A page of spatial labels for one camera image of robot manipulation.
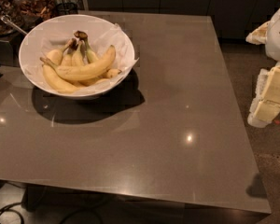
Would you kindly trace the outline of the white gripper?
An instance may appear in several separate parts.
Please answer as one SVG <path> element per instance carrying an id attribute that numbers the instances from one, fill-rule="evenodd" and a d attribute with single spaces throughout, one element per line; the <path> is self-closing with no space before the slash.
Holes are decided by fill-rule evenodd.
<path id="1" fill-rule="evenodd" d="M 249 33 L 245 41 L 254 45 L 266 43 L 267 56 L 280 62 L 280 8 L 269 22 Z M 271 70 L 260 70 L 255 94 L 247 122 L 253 127 L 265 128 L 280 113 L 280 63 Z"/>

